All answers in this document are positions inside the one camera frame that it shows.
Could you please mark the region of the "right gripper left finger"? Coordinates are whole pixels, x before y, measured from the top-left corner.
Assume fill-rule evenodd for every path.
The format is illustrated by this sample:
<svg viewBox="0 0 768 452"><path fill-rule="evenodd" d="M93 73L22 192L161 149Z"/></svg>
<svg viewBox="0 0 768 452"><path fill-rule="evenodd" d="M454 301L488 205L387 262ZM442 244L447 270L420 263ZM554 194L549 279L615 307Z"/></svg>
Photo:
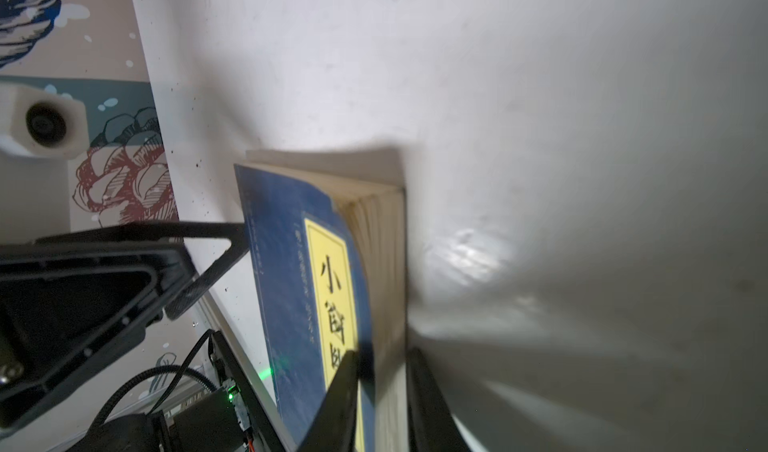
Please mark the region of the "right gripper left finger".
<svg viewBox="0 0 768 452"><path fill-rule="evenodd" d="M298 452L355 450L358 369L358 353L347 351Z"/></svg>

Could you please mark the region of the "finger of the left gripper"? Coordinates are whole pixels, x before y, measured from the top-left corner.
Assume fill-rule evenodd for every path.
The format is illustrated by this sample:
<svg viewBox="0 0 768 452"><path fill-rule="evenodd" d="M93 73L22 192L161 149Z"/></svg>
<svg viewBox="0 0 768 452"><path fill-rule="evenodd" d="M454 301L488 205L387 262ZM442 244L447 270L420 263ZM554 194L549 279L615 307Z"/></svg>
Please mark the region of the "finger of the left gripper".
<svg viewBox="0 0 768 452"><path fill-rule="evenodd" d="M179 242L2 247L2 433L23 429L137 347L195 275Z"/></svg>
<svg viewBox="0 0 768 452"><path fill-rule="evenodd" d="M204 272L188 281L164 306L166 316L176 320L203 297L249 251L244 223L145 221L42 237L35 244L81 242L157 242L165 239L221 239L229 248Z"/></svg>

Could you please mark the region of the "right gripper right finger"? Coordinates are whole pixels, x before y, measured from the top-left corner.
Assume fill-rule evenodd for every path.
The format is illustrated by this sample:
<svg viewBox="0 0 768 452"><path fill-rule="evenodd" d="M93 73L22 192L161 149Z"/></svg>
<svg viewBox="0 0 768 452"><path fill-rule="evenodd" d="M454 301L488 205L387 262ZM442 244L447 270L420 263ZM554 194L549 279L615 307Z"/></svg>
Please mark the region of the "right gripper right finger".
<svg viewBox="0 0 768 452"><path fill-rule="evenodd" d="M411 451L469 452L427 360L418 348L406 356Z"/></svg>

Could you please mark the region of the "blue book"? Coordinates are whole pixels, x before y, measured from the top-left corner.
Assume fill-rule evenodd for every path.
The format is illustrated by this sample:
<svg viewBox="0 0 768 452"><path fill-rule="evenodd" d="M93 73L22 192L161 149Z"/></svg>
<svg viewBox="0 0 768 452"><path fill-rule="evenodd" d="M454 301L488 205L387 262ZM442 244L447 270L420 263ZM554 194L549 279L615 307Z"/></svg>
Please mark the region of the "blue book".
<svg viewBox="0 0 768 452"><path fill-rule="evenodd" d="M235 168L277 409L307 435L346 352L362 369L355 447L408 447L405 192L258 163Z"/></svg>

